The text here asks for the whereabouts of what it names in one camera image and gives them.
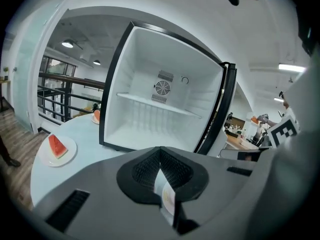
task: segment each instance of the black slot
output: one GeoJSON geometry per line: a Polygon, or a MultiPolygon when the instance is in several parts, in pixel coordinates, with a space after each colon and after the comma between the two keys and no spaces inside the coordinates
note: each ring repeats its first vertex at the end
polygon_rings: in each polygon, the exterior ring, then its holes
{"type": "Polygon", "coordinates": [[[240,174],[243,176],[249,177],[252,173],[252,170],[248,169],[242,169],[234,166],[230,166],[228,169],[226,169],[228,172],[234,173],[234,174],[240,174]]]}
{"type": "Polygon", "coordinates": [[[81,207],[89,197],[88,192],[75,190],[73,193],[55,210],[46,222],[60,232],[64,232],[72,220],[76,217],[81,207]]]}

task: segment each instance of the open fridge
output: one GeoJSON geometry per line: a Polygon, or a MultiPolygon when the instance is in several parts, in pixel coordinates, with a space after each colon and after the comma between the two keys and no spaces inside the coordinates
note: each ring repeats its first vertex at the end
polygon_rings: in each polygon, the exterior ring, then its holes
{"type": "Polygon", "coordinates": [[[182,36],[131,22],[107,73],[99,143],[126,152],[167,146],[206,155],[222,132],[236,73],[234,64],[182,36]]]}

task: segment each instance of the ceiling light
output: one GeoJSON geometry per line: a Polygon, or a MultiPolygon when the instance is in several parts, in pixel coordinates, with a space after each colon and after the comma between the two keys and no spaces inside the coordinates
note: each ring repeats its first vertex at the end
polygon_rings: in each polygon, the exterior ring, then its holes
{"type": "Polygon", "coordinates": [[[279,64],[279,69],[280,70],[290,70],[290,71],[295,71],[295,72],[304,72],[306,68],[304,66],[295,66],[295,65],[290,65],[290,64],[279,64]]]}
{"type": "Polygon", "coordinates": [[[97,60],[97,59],[93,62],[93,64],[101,65],[100,61],[99,61],[99,60],[97,60]]]}
{"type": "Polygon", "coordinates": [[[62,42],[62,45],[67,48],[72,48],[72,47],[74,47],[74,42],[70,39],[67,39],[62,42]]]}
{"type": "Polygon", "coordinates": [[[281,99],[281,98],[274,98],[274,100],[277,101],[277,102],[284,102],[284,100],[281,99]]]}

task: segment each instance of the ceiling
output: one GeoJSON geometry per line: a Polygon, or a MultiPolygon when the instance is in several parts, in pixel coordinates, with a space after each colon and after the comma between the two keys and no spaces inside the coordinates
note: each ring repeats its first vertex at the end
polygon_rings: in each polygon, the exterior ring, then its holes
{"type": "MultiPolygon", "coordinates": [[[[298,37],[298,19],[292,2],[240,0],[240,6],[230,6],[226,0],[215,0],[215,5],[237,38],[241,47],[237,52],[248,61],[248,79],[254,81],[256,99],[273,100],[280,91],[288,90],[298,74],[278,70],[279,63],[307,66],[310,59],[298,37]]],[[[108,68],[130,20],[106,14],[86,15],[86,12],[79,15],[78,9],[77,16],[60,20],[48,46],[75,59],[85,53],[89,55],[89,64],[100,60],[101,67],[108,68]],[[83,50],[62,46],[61,42],[69,38],[83,50]]]]}

